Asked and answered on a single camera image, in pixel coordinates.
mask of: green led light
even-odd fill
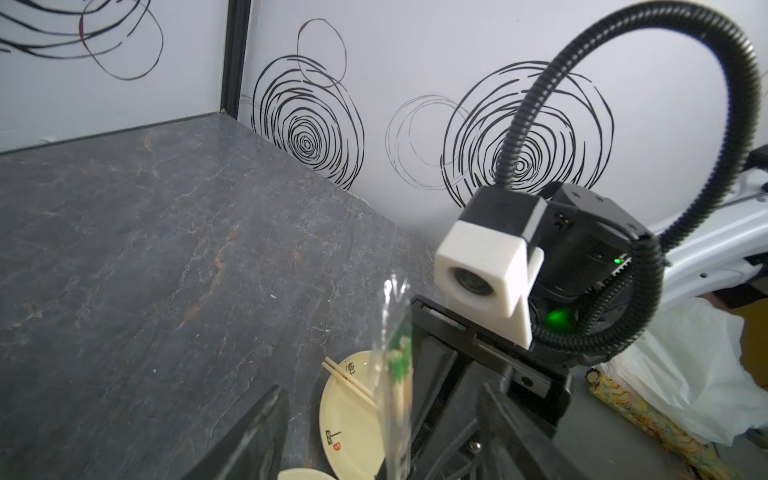
[[[575,320],[574,313],[567,309],[552,310],[545,320],[545,325],[550,330],[560,333],[569,333]]]

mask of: chopsticks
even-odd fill
[[[365,403],[372,406],[376,411],[379,411],[379,407],[376,406],[376,399],[366,386],[364,386],[358,379],[347,373],[331,358],[326,357],[323,362],[323,368],[328,370],[333,378],[339,380],[345,387],[352,390],[355,395],[360,397]]]

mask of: plastic bag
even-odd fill
[[[388,480],[410,471],[413,351],[410,284],[402,272],[385,280],[377,298],[380,324],[374,329],[372,362],[376,403]]]
[[[739,363],[743,326],[740,316],[689,299],[659,312],[604,371],[700,442],[731,445],[768,424],[768,392]]]

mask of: marble surface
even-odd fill
[[[432,252],[224,115],[0,156],[0,477],[179,478],[273,384],[330,472],[326,355]]]

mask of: white plastic bag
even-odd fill
[[[768,392],[739,363],[743,327],[740,316],[686,300],[659,312],[606,374],[620,376],[697,440],[731,445],[734,436],[768,425]]]

